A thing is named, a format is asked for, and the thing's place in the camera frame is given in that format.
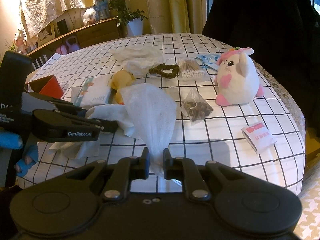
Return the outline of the blue gloved left hand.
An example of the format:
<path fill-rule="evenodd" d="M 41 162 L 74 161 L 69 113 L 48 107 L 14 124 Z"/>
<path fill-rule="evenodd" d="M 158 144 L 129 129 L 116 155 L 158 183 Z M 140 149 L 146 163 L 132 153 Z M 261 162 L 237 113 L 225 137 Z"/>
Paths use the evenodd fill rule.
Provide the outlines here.
<path fill-rule="evenodd" d="M 39 149 L 32 133 L 18 135 L 1 131 L 1 178 L 25 176 L 37 163 Z"/>

